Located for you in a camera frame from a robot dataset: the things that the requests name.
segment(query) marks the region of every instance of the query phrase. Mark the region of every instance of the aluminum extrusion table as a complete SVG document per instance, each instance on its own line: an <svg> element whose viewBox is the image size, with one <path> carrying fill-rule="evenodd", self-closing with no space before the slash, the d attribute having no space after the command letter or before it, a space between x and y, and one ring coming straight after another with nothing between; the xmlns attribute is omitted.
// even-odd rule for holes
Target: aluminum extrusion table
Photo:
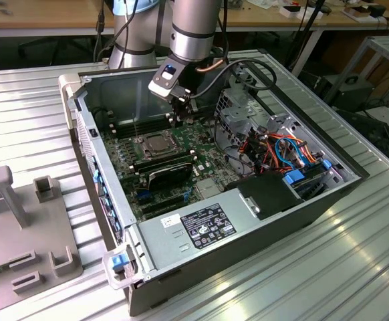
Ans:
<svg viewBox="0 0 389 321"><path fill-rule="evenodd" d="M0 164L16 185L58 178L84 273L0 311L0 320L389 320L389 160L272 57L283 91L371 177L314 224L136 318L107 283L104 242L71 147L57 87L85 64L0 72ZM269 107L281 106L261 92Z"/></svg>
<svg viewBox="0 0 389 321"><path fill-rule="evenodd" d="M356 64L361 60L368 49L374 50L376 53L373 58L368 62L368 64L362 70L360 76L367 78L367 75L371 72L373 67L378 63L378 60L383 57L389 60L389 36L388 37L367 37L358 48L354 56L348 62L347 66L344 68L343 72L337 78L337 81L331 87L329 92L324 98L325 102L330 102L331 99L336 95L340 86L349 76L349 73L355 68Z"/></svg>

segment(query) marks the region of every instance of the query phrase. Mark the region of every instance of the warning label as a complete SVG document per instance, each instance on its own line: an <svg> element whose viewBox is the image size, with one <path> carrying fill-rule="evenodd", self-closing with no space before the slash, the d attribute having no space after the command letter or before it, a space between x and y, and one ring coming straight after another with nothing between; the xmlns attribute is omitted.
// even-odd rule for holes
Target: warning label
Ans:
<svg viewBox="0 0 389 321"><path fill-rule="evenodd" d="M236 233L236 229L219 204L183 216L181 223L197 249Z"/></svg>

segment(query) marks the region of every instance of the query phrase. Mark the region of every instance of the robotic arm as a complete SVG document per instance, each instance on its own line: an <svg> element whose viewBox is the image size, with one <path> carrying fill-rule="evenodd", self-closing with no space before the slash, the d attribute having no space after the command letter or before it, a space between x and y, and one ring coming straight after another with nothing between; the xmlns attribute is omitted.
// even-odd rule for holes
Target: robotic arm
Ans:
<svg viewBox="0 0 389 321"><path fill-rule="evenodd" d="M110 68L130 68L156 64L154 46L163 45L171 54L159 67L149 89L168 99L184 102L190 91L177 84L187 68L196 68L209 57L221 0L115 0L115 32L127 22L136 4L136 14L116 40Z"/></svg>

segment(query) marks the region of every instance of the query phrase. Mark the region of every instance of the wire bundle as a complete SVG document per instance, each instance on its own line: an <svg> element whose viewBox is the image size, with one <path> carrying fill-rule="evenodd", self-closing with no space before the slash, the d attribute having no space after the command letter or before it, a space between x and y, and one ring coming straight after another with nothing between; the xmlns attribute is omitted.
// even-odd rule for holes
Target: wire bundle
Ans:
<svg viewBox="0 0 389 321"><path fill-rule="evenodd" d="M249 153L247 147L258 144L265 150L263 152L255 150L254 154L258 154L259 159L255 164L260 166L260 173L264 170L279 171L285 173L296 169L296 167L304 167L316 163L316 158L310 153L307 143L294 136L284 136L278 133L268 134L263 140L259 140L257 135L248 138L240 147L240 153ZM287 150L290 154L296 154L298 161L287 158Z"/></svg>

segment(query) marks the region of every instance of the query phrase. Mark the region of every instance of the connector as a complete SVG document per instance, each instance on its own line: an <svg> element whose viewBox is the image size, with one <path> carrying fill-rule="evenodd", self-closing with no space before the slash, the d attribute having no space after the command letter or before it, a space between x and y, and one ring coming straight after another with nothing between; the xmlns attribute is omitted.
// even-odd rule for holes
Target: connector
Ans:
<svg viewBox="0 0 389 321"><path fill-rule="evenodd" d="M101 10L98 14L98 20L96 22L96 32L102 33L104 31L105 26L105 17L104 17L104 10Z"/></svg>
<svg viewBox="0 0 389 321"><path fill-rule="evenodd" d="M124 266L130 263L128 254L123 253L112 257L112 269L115 273L123 271Z"/></svg>
<svg viewBox="0 0 389 321"><path fill-rule="evenodd" d="M288 184L291 185L298 181L301 181L305 178L305 176L300 172L299 169L295 169L294 171L287 172L284 178L288 182Z"/></svg>

